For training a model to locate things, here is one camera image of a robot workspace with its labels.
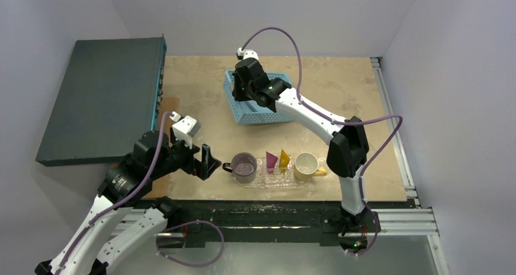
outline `basket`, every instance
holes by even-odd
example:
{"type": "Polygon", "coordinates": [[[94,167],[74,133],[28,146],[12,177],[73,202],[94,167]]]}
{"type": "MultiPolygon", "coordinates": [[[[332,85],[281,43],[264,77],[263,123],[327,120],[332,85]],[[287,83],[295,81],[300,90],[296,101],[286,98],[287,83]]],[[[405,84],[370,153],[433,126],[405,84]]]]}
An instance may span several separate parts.
{"type": "MultiPolygon", "coordinates": [[[[229,102],[229,107],[233,112],[235,121],[240,125],[250,124],[268,124],[268,123],[282,123],[294,121],[292,118],[283,114],[274,113],[268,108],[259,106],[255,101],[249,100],[246,102],[237,102],[233,98],[232,90],[235,82],[233,77],[234,70],[226,71],[226,80],[224,81],[224,91],[229,102]]],[[[288,76],[284,73],[267,72],[269,79],[281,78],[286,82],[292,84],[288,76]]]]}

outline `wall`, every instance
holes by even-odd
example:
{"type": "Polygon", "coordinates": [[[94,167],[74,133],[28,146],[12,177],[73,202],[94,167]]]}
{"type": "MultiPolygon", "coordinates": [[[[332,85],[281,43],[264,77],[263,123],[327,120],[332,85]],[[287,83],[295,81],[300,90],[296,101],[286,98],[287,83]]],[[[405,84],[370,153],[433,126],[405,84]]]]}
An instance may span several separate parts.
{"type": "MultiPolygon", "coordinates": [[[[232,55],[258,29],[279,26],[303,55],[380,56],[414,0],[113,0],[132,37],[165,34],[171,55],[232,55]]],[[[293,55],[278,32],[262,55],[293,55]]]]}
{"type": "Polygon", "coordinates": [[[0,0],[0,267],[33,274],[86,215],[104,166],[34,161],[75,40],[128,37],[110,0],[0,0]]]}
{"type": "Polygon", "coordinates": [[[416,0],[382,60],[453,274],[514,274],[516,3],[416,0]]]}

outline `cable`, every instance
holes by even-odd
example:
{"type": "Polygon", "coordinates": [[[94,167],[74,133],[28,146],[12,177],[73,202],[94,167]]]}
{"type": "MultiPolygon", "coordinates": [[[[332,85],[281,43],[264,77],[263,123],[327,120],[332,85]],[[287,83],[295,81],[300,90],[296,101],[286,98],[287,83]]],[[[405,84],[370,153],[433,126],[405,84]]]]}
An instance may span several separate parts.
{"type": "Polygon", "coordinates": [[[104,209],[103,211],[100,211],[97,215],[93,216],[93,218],[88,222],[88,226],[83,228],[83,230],[81,232],[79,232],[79,234],[76,236],[76,238],[70,244],[70,247],[68,248],[68,250],[66,250],[66,252],[63,256],[63,259],[61,260],[61,262],[58,265],[58,270],[55,272],[55,275],[59,275],[61,273],[61,270],[63,269],[66,261],[68,261],[68,258],[72,254],[73,250],[75,249],[75,247],[77,246],[79,241],[84,237],[84,235],[88,232],[88,230],[90,230],[94,226],[94,224],[97,220],[99,220],[104,214],[108,213],[109,211],[116,209],[116,208],[122,206],[123,204],[125,204],[127,201],[131,200],[145,186],[148,179],[150,178],[150,175],[152,174],[152,171],[154,171],[154,167],[156,166],[156,163],[158,162],[159,152],[161,151],[161,144],[163,143],[163,131],[165,129],[166,118],[168,116],[172,116],[172,115],[173,115],[172,112],[165,112],[161,118],[161,126],[159,127],[159,138],[158,138],[158,143],[156,144],[156,151],[154,152],[154,157],[152,157],[152,162],[150,163],[150,166],[148,168],[147,173],[145,174],[144,179],[135,188],[135,190],[132,191],[131,194],[127,195],[127,197],[125,197],[124,199],[113,204],[111,207],[108,207],[108,208],[104,209]]]}
{"type": "Polygon", "coordinates": [[[341,121],[336,121],[336,120],[333,120],[331,117],[329,116],[326,116],[323,112],[320,112],[318,111],[316,108],[310,106],[308,103],[305,103],[303,100],[302,100],[302,96],[301,96],[301,83],[302,83],[302,64],[301,64],[301,54],[299,53],[299,49],[298,49],[298,45],[296,44],[296,41],[294,40],[294,38],[292,38],[292,36],[287,32],[285,31],[284,29],[280,29],[278,27],[264,27],[263,29],[260,29],[258,30],[256,33],[254,33],[247,41],[245,41],[244,45],[242,46],[242,50],[245,49],[245,47],[247,47],[247,45],[249,44],[249,42],[254,38],[256,37],[258,34],[266,31],[266,30],[277,30],[279,32],[282,32],[285,36],[287,36],[288,39],[290,39],[290,41],[292,42],[292,45],[294,45],[294,49],[296,50],[296,56],[298,58],[298,66],[299,66],[299,80],[298,80],[298,85],[296,87],[296,95],[298,97],[298,101],[303,104],[306,108],[308,108],[310,111],[316,113],[317,115],[325,118],[326,120],[330,121],[330,122],[333,122],[334,124],[338,124],[338,125],[344,125],[344,126],[363,126],[363,125],[369,125],[369,124],[373,124],[373,123],[377,123],[377,122],[381,122],[381,121],[384,121],[384,120],[388,120],[388,119],[394,119],[394,118],[397,118],[398,119],[398,123],[396,124],[396,127],[394,127],[392,133],[389,135],[389,137],[387,137],[387,139],[385,140],[385,142],[382,144],[382,146],[380,146],[380,148],[371,156],[371,159],[369,159],[365,165],[362,167],[362,170],[360,171],[359,173],[359,176],[358,176],[358,179],[359,179],[359,187],[360,187],[360,198],[362,200],[362,202],[364,203],[364,206],[365,208],[371,213],[371,215],[374,217],[374,221],[375,221],[375,227],[376,227],[376,230],[375,230],[375,233],[374,233],[374,237],[371,241],[371,244],[369,245],[368,248],[366,248],[363,252],[360,252],[360,253],[356,253],[355,255],[356,256],[361,256],[363,254],[365,254],[367,251],[370,250],[370,248],[374,245],[374,242],[376,241],[376,238],[378,236],[378,231],[379,231],[379,227],[378,227],[378,217],[374,214],[374,212],[372,211],[372,209],[368,206],[367,204],[367,201],[365,200],[365,197],[364,197],[364,192],[363,192],[363,189],[362,189],[362,177],[364,175],[364,172],[366,171],[366,169],[369,167],[369,165],[371,165],[371,163],[374,161],[374,159],[380,154],[380,152],[382,152],[382,150],[387,146],[387,144],[389,144],[389,142],[391,141],[391,139],[396,135],[396,133],[399,131],[402,123],[403,123],[403,117],[401,115],[396,115],[396,114],[390,114],[390,115],[387,115],[387,116],[383,116],[383,117],[379,117],[379,118],[376,118],[376,119],[372,119],[372,120],[367,120],[367,121],[362,121],[362,122],[341,122],[341,121]]]}
{"type": "Polygon", "coordinates": [[[218,234],[220,235],[220,241],[221,241],[220,250],[218,251],[218,254],[213,259],[211,259],[210,261],[208,261],[206,263],[201,263],[201,264],[183,262],[183,261],[181,261],[179,259],[170,257],[169,255],[165,254],[164,252],[161,251],[161,249],[157,245],[156,245],[156,248],[158,249],[158,253],[156,255],[160,255],[160,256],[162,256],[165,259],[169,259],[171,261],[174,261],[176,263],[179,263],[181,265],[188,266],[188,267],[206,267],[208,265],[211,265],[211,264],[215,263],[215,261],[217,261],[218,258],[220,258],[220,256],[222,256],[222,252],[224,251],[224,235],[222,234],[220,228],[218,228],[213,223],[211,223],[209,221],[204,221],[204,220],[190,221],[190,222],[178,225],[178,226],[174,226],[172,228],[167,228],[167,229],[163,230],[163,232],[174,231],[174,230],[176,230],[178,228],[182,228],[183,226],[194,225],[194,224],[199,224],[199,223],[202,223],[202,224],[209,225],[209,226],[213,227],[218,232],[218,234]]]}

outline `blue edge trim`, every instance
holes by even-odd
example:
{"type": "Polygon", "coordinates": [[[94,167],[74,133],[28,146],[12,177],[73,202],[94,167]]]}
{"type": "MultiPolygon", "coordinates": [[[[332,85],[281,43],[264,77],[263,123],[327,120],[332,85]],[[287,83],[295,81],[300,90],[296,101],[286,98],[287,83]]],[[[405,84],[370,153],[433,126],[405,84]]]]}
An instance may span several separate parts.
{"type": "Polygon", "coordinates": [[[150,122],[150,129],[151,130],[157,130],[158,129],[158,117],[156,117],[156,107],[158,106],[158,89],[159,89],[159,76],[161,75],[161,68],[163,67],[163,53],[167,52],[167,42],[165,41],[165,37],[161,36],[162,38],[162,49],[161,54],[159,55],[159,71],[158,71],[158,77],[156,78],[156,94],[154,95],[154,109],[152,110],[152,121],[150,122]]]}

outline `mug handle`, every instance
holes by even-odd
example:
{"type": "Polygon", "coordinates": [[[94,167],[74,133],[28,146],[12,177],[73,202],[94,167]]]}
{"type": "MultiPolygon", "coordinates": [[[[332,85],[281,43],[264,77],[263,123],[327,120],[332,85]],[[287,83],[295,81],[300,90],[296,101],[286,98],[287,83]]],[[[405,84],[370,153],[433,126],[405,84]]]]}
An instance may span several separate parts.
{"type": "Polygon", "coordinates": [[[222,164],[222,169],[225,170],[226,172],[230,172],[230,173],[233,172],[233,170],[231,169],[231,164],[229,162],[224,162],[222,164]]]}
{"type": "Polygon", "coordinates": [[[324,167],[320,167],[317,169],[317,171],[313,174],[313,176],[326,176],[328,173],[326,172],[326,169],[324,167]]]}

